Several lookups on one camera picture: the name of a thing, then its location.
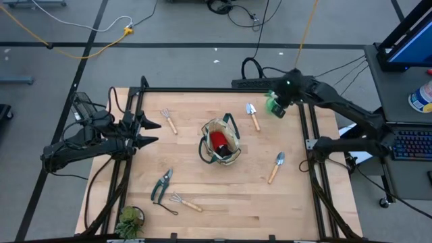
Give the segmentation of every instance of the green bag handle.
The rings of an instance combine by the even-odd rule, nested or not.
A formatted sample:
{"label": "green bag handle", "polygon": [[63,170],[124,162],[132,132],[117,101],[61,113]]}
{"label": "green bag handle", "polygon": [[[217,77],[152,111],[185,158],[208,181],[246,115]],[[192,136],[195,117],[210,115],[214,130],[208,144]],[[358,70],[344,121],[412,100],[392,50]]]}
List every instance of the green bag handle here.
{"label": "green bag handle", "polygon": [[204,157],[203,157],[203,154],[202,154],[202,150],[201,150],[201,149],[203,148],[203,142],[204,142],[204,141],[205,141],[205,136],[203,136],[203,137],[201,138],[200,146],[198,147],[198,154],[200,155],[201,160],[204,161],[205,163],[208,163],[208,164],[214,163],[215,161],[217,161],[217,157],[216,157],[216,155],[213,155],[213,157],[211,157],[211,160],[210,160],[210,161],[204,159]]}
{"label": "green bag handle", "polygon": [[236,132],[236,137],[237,137],[237,139],[240,139],[240,133],[238,132],[236,122],[234,121],[234,118],[232,117],[231,113],[226,113],[226,114],[223,116],[223,119],[222,119],[222,120],[223,120],[224,122],[228,123],[228,121],[230,120],[230,118],[231,118],[232,125],[233,125],[233,127],[234,127],[234,131]]}

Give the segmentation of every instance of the small succulent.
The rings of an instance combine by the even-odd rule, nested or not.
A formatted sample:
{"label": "small succulent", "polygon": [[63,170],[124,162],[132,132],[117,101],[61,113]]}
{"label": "small succulent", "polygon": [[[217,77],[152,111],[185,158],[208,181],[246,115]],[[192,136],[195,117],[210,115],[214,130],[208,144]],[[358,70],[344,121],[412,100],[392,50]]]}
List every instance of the small succulent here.
{"label": "small succulent", "polygon": [[137,207],[127,206],[121,211],[119,223],[115,227],[115,233],[125,240],[136,239],[137,233],[142,232],[144,213]]}

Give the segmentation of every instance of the keyboard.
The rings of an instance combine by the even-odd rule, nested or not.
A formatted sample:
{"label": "keyboard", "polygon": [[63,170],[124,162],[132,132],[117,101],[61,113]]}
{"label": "keyboard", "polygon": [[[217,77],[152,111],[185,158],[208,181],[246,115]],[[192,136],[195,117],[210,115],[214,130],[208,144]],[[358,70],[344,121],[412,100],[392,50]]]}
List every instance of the keyboard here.
{"label": "keyboard", "polygon": [[395,131],[393,159],[432,161],[432,132]]}

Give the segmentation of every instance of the wooden tabletop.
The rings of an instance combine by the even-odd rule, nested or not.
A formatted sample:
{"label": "wooden tabletop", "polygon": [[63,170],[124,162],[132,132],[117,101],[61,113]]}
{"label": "wooden tabletop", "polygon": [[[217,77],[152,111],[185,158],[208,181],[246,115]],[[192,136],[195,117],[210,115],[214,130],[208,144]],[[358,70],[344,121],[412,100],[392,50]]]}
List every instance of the wooden tabletop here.
{"label": "wooden tabletop", "polygon": [[[120,106],[125,107],[128,89],[118,88],[117,93]],[[144,233],[140,237],[169,238],[171,233],[178,233],[178,238],[266,240],[274,234],[278,240],[319,239],[309,176],[298,170],[299,163],[306,159],[298,107],[290,107],[285,117],[279,119],[265,112],[265,100],[263,94],[254,93],[144,94],[146,116],[162,128],[141,130],[142,135],[157,136],[159,140],[140,149],[133,159],[126,205],[140,207],[146,215]],[[257,110],[260,132],[255,130],[251,117],[246,114],[247,102]],[[169,109],[178,135],[173,134],[167,120],[159,113],[164,108]],[[321,135],[338,138],[333,111],[317,108],[316,112]],[[112,113],[121,117],[115,105]],[[232,165],[208,165],[198,156],[198,143],[203,136],[201,128],[213,118],[222,118],[225,113],[231,113],[237,123],[242,154]],[[310,123],[307,106],[306,116]],[[281,151],[286,154],[285,163],[273,183],[268,185],[275,158]],[[331,158],[344,163],[341,153],[334,153]],[[108,156],[94,158],[90,178],[106,160]],[[92,186],[89,223],[106,203],[113,164],[112,161],[98,175]],[[326,166],[335,208],[354,232],[362,235],[346,169],[333,163]],[[178,216],[153,205],[150,199],[157,180],[169,168],[173,169],[173,176],[162,204],[177,211]],[[170,201],[173,192],[204,211],[199,213]],[[84,231],[85,200],[86,196],[77,233]],[[109,232],[114,229],[117,205],[111,213]]]}

